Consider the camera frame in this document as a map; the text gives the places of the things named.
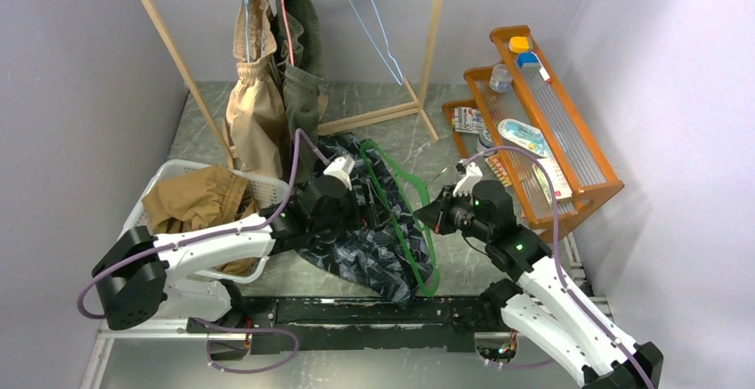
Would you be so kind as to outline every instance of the khaki pants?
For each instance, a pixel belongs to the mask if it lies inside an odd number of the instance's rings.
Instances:
[[[249,179],[227,168],[208,166],[180,177],[160,180],[142,199],[152,233],[185,233],[226,224],[259,210]],[[217,270],[246,276],[254,257],[218,266]]]
[[[233,39],[239,82],[231,92],[225,117],[243,169],[281,178],[288,164],[289,138],[286,111],[274,80],[272,56],[277,45],[271,19],[268,0],[248,0],[248,12],[241,4]]]

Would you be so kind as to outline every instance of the white plastic basket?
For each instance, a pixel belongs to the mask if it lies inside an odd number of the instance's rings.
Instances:
[[[131,214],[129,214],[128,218],[126,218],[126,223],[124,223],[123,225],[121,235],[136,226],[147,226],[147,229],[151,232],[150,216],[147,215],[147,211],[144,209],[144,205],[142,205],[142,198],[144,198],[147,193],[149,193],[150,190],[155,187],[155,184],[158,182],[158,180],[165,180],[168,178],[177,177],[179,175],[193,173],[194,171],[206,168],[208,166],[210,165],[200,164],[198,162],[190,162],[188,160],[168,160],[160,167],[155,176],[152,177],[150,183],[147,184],[147,187],[144,189],[142,195],[139,197],[139,200],[136,202],[136,206],[134,206]],[[269,207],[270,205],[280,203],[286,196],[286,189],[288,188],[288,185],[281,180],[276,180],[274,178],[265,177],[262,175],[242,173],[241,171],[237,170],[232,171],[236,175],[240,175],[251,181],[252,191],[260,207]],[[228,275],[215,270],[201,271],[197,274],[213,279],[222,277],[241,284],[248,284],[253,280],[259,278],[259,275],[262,273],[266,262],[267,257],[261,257],[260,260],[257,261],[256,266],[251,270],[249,275],[246,276]]]

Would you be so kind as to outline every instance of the yellow cap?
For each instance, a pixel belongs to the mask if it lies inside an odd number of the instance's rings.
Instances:
[[[528,53],[532,50],[530,39],[525,36],[514,36],[508,39],[508,49],[512,53]]]

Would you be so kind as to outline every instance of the orange plastic rack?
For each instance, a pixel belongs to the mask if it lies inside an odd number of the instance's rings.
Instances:
[[[550,83],[544,82],[536,72],[523,73],[519,70],[516,56],[507,47],[508,39],[512,36],[530,38],[533,51],[550,75]],[[527,26],[496,28],[491,32],[491,41],[514,79],[511,91],[496,93],[490,89],[488,83],[492,66],[469,69],[464,73],[464,78],[474,99],[447,102],[443,104],[443,113],[451,125],[454,108],[464,106],[479,109],[498,145],[504,144],[498,132],[498,123],[505,118],[520,120],[542,131],[572,188],[572,197],[559,201],[558,205],[559,238],[562,238],[612,198],[624,187],[624,183],[616,176],[600,150],[548,59],[532,38],[530,29]],[[463,158],[467,157],[459,134],[454,133],[454,141],[459,154]],[[516,195],[522,202],[524,218],[530,228],[544,230],[540,236],[551,240],[552,206],[548,204],[540,188],[532,170],[532,162],[514,152],[501,151],[499,155]]]

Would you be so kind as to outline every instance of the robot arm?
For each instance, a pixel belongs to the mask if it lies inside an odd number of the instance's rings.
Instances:
[[[104,315],[111,329],[127,329],[152,317],[201,318],[215,321],[231,310],[240,293],[212,271],[233,260],[258,257],[256,279],[269,255],[306,245],[320,231],[377,227],[387,221],[390,210],[376,200],[370,182],[352,183],[351,157],[335,159],[322,177],[296,189],[282,212],[260,229],[280,204],[233,223],[200,231],[152,236],[140,226],[125,232],[94,266],[96,276],[128,257],[156,248],[113,272],[96,284]],[[187,279],[191,275],[215,280]]]
[[[456,186],[445,186],[438,198],[415,216],[445,235],[461,231],[485,243],[493,264],[508,275],[481,297],[498,307],[508,327],[529,337],[558,362],[582,387],[643,388],[645,385],[621,350],[629,354],[657,387],[662,354],[653,343],[638,345],[634,338],[610,322],[576,285],[564,275],[566,288],[556,274],[552,251],[540,237],[516,222],[511,197],[498,181],[480,181],[475,164]],[[577,305],[574,293],[605,332]],[[536,297],[548,308],[536,305]]]

